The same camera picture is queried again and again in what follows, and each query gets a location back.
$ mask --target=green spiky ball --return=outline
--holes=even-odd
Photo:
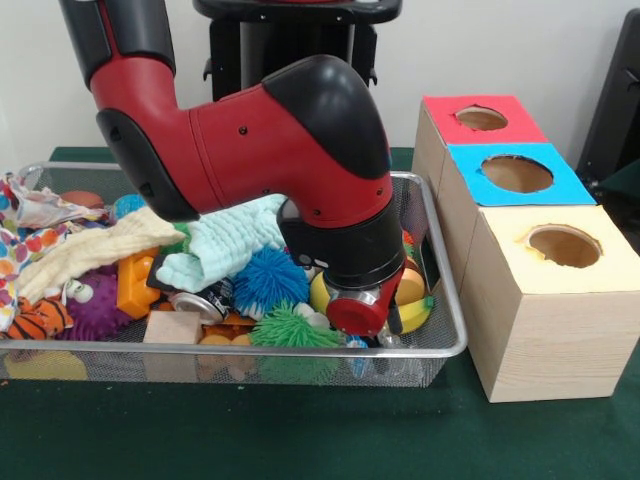
[[[250,334],[251,344],[260,347],[336,348],[343,335],[328,328],[315,328],[286,303],[260,320]],[[324,385],[340,366],[337,358],[262,357],[258,362],[265,382]]]

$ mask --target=wooden block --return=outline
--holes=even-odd
[[[202,338],[198,312],[153,311],[147,321],[144,343],[195,345]]]
[[[195,345],[202,337],[197,312],[160,312],[149,315],[144,343]],[[150,382],[196,383],[194,355],[145,353],[143,363]]]
[[[440,177],[444,156],[448,154],[446,144],[434,123],[424,102],[420,104],[416,145],[413,150],[413,173],[424,178],[430,185],[434,195],[440,188]]]
[[[461,303],[489,400],[610,396],[640,335],[638,272],[601,207],[482,208]]]
[[[544,134],[515,97],[424,97],[412,171],[428,180],[437,197],[449,146],[544,142]]]
[[[149,382],[198,383],[198,367],[194,355],[145,353],[142,357]]]
[[[593,204],[549,143],[450,146],[437,206],[456,287],[462,285],[479,206]]]

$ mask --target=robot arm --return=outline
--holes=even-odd
[[[149,206],[172,221],[268,193],[300,264],[326,267],[331,322],[383,327],[404,266],[382,122],[358,75],[302,60],[251,89],[181,110],[164,2],[60,0],[98,125]]]

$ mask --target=plush toy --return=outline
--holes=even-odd
[[[31,305],[18,299],[18,314],[0,338],[14,340],[46,340],[73,326],[73,319],[65,306],[56,298],[44,298]]]

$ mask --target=fabric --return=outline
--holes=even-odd
[[[282,195],[269,195],[190,223],[190,253],[167,256],[156,278],[196,293],[240,272],[263,247],[283,248],[276,213],[285,200]]]
[[[17,307],[15,280],[31,263],[65,241],[69,227],[62,224],[21,236],[0,228],[0,332],[9,328]]]
[[[21,177],[12,174],[0,177],[0,222],[8,230],[47,228],[76,219],[96,221],[105,214],[103,209],[66,202],[48,188],[29,190]]]
[[[62,287],[103,265],[154,247],[171,245],[184,239],[171,223],[165,222],[149,207],[133,212],[106,229],[90,229],[69,236],[37,265],[25,268],[16,287],[30,302],[42,298],[49,287]]]

